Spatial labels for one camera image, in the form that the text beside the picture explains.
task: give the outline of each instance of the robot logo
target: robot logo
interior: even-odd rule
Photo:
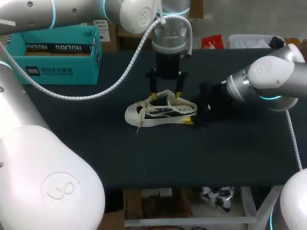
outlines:
[[[47,192],[47,195],[50,196],[53,199],[61,200],[64,198],[65,195],[72,194],[74,192],[73,184],[68,182],[63,187],[57,188],[60,193],[58,195],[53,195]]]
[[[69,205],[81,197],[80,184],[68,173],[57,172],[48,176],[41,187],[42,197],[54,205]]]
[[[257,73],[262,74],[270,71],[272,68],[272,64],[269,61],[263,61],[259,65],[256,66],[255,70]]]
[[[147,26],[151,21],[152,11],[149,7],[144,7],[141,9],[141,17],[139,21],[140,26]]]

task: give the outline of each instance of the white sneaker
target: white sneaker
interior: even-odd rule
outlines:
[[[130,105],[125,112],[126,121],[133,126],[152,127],[161,124],[184,124],[197,112],[197,105],[180,97],[170,90],[150,96],[145,101]]]

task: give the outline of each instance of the shoelace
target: shoelace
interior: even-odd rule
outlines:
[[[136,103],[137,107],[139,106],[142,107],[142,109],[139,112],[139,124],[138,124],[138,130],[136,132],[138,132],[139,129],[142,127],[146,113],[153,113],[157,110],[153,105],[150,104],[152,100],[153,98],[150,96],[145,101],[140,101]]]

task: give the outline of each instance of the black table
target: black table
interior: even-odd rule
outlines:
[[[185,60],[189,72],[183,97],[196,95],[204,80],[222,81],[270,50],[194,50]],[[133,53],[104,54],[96,86],[47,86],[64,95],[90,95],[112,85]],[[86,160],[107,189],[171,186],[282,185],[298,171],[284,113],[262,105],[243,108],[244,119],[206,128],[166,125],[137,128],[126,123],[126,108],[149,96],[145,77],[154,53],[140,54],[129,76],[113,92],[96,100],[67,102],[32,86],[26,91],[54,133]],[[159,91],[175,83],[159,81]],[[307,103],[290,111],[303,166],[306,166]]]

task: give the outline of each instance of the white bin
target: white bin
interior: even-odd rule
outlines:
[[[265,41],[266,44],[269,44],[273,37],[273,35],[261,34],[233,34],[229,36],[228,45],[231,49],[260,48],[261,46],[259,46],[259,42],[261,40]]]

